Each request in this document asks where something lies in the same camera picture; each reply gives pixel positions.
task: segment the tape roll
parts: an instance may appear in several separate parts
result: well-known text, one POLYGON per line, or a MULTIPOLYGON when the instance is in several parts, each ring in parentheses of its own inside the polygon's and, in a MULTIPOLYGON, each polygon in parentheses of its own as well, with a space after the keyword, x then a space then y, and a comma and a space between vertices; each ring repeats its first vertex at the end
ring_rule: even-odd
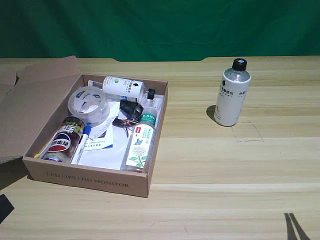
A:
POLYGON ((103 123, 109 115, 106 94, 95 86, 85 86, 75 91, 68 100, 70 113, 91 127, 103 123))

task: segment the blue marker cap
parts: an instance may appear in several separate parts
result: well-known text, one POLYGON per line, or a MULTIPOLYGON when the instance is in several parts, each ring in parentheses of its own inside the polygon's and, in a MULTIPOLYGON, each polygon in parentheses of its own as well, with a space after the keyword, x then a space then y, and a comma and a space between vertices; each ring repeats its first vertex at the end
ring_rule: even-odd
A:
POLYGON ((83 134, 87 134, 89 136, 90 132, 91 132, 91 126, 89 125, 85 126, 83 130, 83 134))

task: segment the green backdrop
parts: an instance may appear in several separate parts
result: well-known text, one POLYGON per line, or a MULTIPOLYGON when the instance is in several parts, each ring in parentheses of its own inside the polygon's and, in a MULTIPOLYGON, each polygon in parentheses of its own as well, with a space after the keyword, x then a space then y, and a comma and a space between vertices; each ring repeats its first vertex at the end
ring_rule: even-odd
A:
POLYGON ((319 0, 0 0, 0 57, 320 55, 319 0))

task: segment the bottle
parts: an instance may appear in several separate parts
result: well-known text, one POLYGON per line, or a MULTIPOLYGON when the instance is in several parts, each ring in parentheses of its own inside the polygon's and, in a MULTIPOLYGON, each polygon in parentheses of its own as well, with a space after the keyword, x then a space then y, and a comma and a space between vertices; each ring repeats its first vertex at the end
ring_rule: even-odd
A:
POLYGON ((157 110, 154 108, 154 98, 155 90, 149 89, 142 104, 141 120, 132 130, 120 170, 139 173, 148 170, 156 135, 157 110))
POLYGON ((74 116, 66 117, 43 159, 71 163, 84 128, 85 124, 81 119, 74 116))
POLYGON ((106 76, 102 91, 105 92, 108 98, 117 100, 127 100, 130 102, 141 102, 147 96, 147 88, 142 81, 125 79, 115 76, 106 76))
POLYGON ((213 116, 219 125, 230 127, 238 122, 251 81, 246 67, 245 59, 236 58, 223 73, 213 116))

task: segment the black bottle cap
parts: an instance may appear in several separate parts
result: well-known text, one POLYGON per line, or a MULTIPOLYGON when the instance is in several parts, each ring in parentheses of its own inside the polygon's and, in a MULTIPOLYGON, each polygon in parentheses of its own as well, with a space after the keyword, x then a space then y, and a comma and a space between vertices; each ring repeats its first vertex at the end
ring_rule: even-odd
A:
POLYGON ((156 94, 156 91, 152 88, 149 88, 148 91, 146 92, 147 93, 147 99, 154 99, 155 98, 155 94, 156 94))
POLYGON ((232 68, 236 71, 245 71, 247 68, 247 61, 243 58, 236 58, 233 61, 232 68))

